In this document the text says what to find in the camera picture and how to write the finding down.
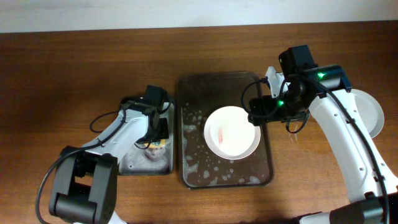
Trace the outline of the pale green plate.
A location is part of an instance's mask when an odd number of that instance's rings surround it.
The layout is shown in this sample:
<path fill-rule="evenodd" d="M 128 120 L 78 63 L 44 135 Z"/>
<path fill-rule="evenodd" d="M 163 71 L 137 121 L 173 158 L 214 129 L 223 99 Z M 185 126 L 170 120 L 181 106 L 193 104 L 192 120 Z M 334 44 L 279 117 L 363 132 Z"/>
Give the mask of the pale green plate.
<path fill-rule="evenodd" d="M 375 138 L 383 129 L 385 117 L 379 102 L 365 91 L 352 89 L 359 115 L 370 135 Z"/>

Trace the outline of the yellow green sponge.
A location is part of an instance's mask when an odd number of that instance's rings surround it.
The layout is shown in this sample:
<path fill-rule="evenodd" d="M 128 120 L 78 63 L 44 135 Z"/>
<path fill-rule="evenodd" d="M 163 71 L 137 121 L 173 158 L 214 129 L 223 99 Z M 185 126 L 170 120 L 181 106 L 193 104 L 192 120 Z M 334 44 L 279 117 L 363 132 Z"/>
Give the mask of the yellow green sponge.
<path fill-rule="evenodd" d="M 149 149 L 159 149 L 166 145 L 167 141 L 165 139 L 161 139 L 160 141 L 151 142 L 149 145 Z"/>

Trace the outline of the pink plate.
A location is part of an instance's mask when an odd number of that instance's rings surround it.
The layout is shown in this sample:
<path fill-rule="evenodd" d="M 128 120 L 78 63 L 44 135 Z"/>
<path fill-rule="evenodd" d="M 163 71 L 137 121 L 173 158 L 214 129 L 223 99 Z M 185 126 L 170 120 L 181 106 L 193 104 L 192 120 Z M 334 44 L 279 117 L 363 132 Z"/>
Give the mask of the pink plate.
<path fill-rule="evenodd" d="M 240 160 L 250 156 L 261 140 L 261 128 L 248 121 L 248 113 L 238 106 L 224 106 L 212 112 L 203 135 L 208 148 L 217 156 Z"/>

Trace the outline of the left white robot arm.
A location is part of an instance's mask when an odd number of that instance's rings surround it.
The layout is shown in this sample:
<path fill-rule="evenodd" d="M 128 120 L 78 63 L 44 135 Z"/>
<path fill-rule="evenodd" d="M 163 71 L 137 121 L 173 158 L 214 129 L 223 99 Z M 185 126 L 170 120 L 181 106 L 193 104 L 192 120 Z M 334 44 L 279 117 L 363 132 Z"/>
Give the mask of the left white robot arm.
<path fill-rule="evenodd" d="M 145 151 L 169 138 L 163 114 L 173 104 L 168 95 L 125 100 L 97 138 L 64 148 L 49 168 L 55 172 L 49 214 L 68 223 L 123 223 L 115 211 L 119 163 L 132 147 Z"/>

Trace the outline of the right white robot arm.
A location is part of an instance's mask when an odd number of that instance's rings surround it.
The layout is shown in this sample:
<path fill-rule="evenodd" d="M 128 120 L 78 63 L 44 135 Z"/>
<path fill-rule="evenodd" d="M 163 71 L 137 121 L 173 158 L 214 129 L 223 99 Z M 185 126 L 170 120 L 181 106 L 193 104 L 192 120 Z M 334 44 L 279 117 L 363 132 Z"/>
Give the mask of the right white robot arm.
<path fill-rule="evenodd" d="M 343 174 L 349 204 L 330 212 L 308 213 L 294 223 L 397 223 L 397 177 L 377 150 L 339 65 L 269 67 L 271 94 L 250 101 L 249 121 L 259 126 L 280 121 L 307 122 L 312 116 L 324 132 Z"/>

